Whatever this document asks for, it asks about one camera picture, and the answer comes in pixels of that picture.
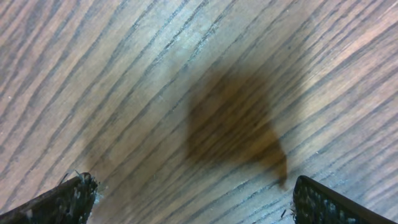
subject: brown wood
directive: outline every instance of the brown wood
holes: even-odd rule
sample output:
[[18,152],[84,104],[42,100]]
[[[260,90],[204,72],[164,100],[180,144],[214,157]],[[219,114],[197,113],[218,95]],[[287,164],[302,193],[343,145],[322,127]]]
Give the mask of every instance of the brown wood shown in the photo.
[[92,223],[292,223],[303,174],[398,222],[398,4],[0,2],[0,211],[90,172]]

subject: wooden surface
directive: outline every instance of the wooden surface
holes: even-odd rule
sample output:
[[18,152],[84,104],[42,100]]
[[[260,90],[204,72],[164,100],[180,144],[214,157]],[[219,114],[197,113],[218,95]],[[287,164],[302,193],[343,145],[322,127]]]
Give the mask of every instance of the wooden surface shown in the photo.
[[0,211],[89,171],[91,223],[292,223],[305,174],[398,222],[398,4],[0,2]]

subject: wooden table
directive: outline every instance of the wooden table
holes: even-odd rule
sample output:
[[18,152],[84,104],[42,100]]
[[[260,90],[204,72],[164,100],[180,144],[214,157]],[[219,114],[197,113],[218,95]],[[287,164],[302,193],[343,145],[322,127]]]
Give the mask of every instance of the wooden table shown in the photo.
[[76,169],[91,223],[292,223],[305,174],[398,222],[397,1],[5,0],[0,71],[1,213]]

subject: fuzzy black object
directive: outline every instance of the fuzzy black object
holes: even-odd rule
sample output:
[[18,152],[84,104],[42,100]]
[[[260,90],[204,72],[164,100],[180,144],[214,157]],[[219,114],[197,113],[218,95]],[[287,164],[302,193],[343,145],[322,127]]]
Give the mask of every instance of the fuzzy black object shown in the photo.
[[396,224],[301,175],[293,191],[296,224]]
[[98,184],[89,173],[78,174],[52,190],[0,216],[0,224],[85,224]]

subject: wood grain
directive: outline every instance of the wood grain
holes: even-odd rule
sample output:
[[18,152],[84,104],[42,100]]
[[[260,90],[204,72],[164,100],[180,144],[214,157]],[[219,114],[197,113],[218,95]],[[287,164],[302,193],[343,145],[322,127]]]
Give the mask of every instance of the wood grain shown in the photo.
[[398,222],[398,4],[0,2],[0,212],[90,172],[92,223],[292,223],[299,175]]

